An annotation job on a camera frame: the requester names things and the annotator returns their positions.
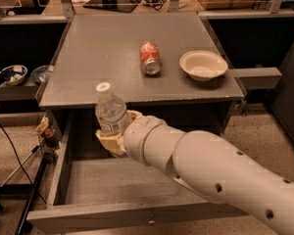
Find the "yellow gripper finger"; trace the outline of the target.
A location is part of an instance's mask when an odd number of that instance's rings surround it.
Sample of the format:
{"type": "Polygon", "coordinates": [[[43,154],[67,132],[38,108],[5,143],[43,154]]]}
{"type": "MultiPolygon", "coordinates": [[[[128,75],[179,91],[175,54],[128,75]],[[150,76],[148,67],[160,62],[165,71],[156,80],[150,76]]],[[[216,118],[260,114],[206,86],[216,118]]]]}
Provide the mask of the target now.
{"type": "Polygon", "coordinates": [[[127,121],[129,123],[132,123],[133,121],[135,121],[137,118],[141,118],[142,114],[138,111],[134,111],[134,110],[127,110],[126,111],[126,116],[127,116],[127,121]]]}
{"type": "Polygon", "coordinates": [[[101,145],[113,156],[123,157],[126,154],[122,134],[119,133],[113,136],[105,136],[101,130],[97,130],[95,135],[101,145]]]}

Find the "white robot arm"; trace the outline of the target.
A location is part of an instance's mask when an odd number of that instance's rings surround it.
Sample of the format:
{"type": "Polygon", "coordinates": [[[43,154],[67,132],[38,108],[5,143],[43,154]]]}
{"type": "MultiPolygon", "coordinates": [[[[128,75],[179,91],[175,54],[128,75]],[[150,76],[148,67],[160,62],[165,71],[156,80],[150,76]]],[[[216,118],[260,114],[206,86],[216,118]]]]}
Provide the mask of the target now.
{"type": "Polygon", "coordinates": [[[229,204],[278,235],[294,235],[294,182],[259,165],[214,133],[184,132],[162,119],[129,111],[123,133],[96,136],[108,151],[128,155],[214,204],[229,204]]]}

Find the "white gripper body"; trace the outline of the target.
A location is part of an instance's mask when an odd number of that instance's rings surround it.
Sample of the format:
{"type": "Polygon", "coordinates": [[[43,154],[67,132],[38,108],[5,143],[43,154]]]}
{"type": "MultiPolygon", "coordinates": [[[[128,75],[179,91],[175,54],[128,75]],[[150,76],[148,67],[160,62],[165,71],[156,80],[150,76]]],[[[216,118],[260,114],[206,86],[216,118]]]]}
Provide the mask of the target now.
{"type": "Polygon", "coordinates": [[[154,116],[137,117],[123,134],[126,154],[134,161],[147,165],[144,156],[145,141],[152,130],[164,124],[166,124],[164,120],[154,116]]]}

